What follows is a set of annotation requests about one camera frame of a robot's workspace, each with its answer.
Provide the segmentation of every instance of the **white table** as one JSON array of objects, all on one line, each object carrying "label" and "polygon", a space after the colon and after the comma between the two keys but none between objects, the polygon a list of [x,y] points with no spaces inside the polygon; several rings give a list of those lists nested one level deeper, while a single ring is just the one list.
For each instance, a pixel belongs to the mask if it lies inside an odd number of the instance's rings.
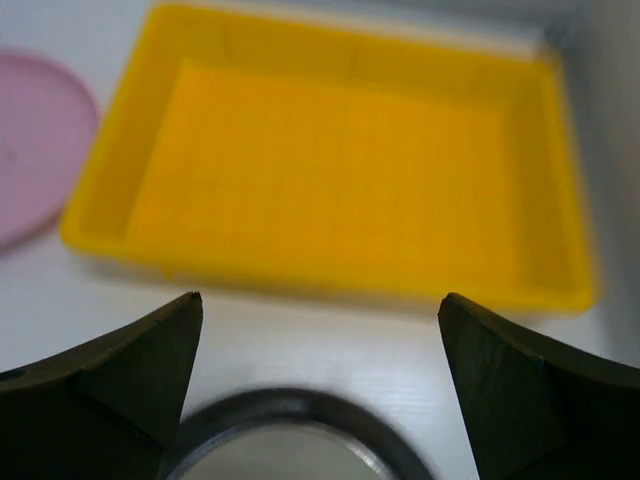
[{"label": "white table", "polygon": [[[66,63],[105,107],[146,7],[146,0],[0,0],[0,46]],[[186,290],[106,272],[66,251],[54,230],[0,257],[0,371],[107,333]],[[185,413],[257,386],[326,389],[379,413],[437,478],[477,478],[433,317],[202,292],[205,323]],[[628,320],[606,320],[615,312],[604,305],[531,326],[638,363],[640,355],[616,335]]]}]

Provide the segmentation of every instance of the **yellow plastic bin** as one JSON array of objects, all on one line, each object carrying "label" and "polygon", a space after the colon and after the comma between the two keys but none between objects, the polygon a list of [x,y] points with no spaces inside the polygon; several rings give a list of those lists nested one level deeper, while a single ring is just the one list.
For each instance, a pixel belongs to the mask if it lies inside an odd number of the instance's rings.
[{"label": "yellow plastic bin", "polygon": [[62,236],[234,285],[583,310],[561,85],[552,54],[158,6]]}]

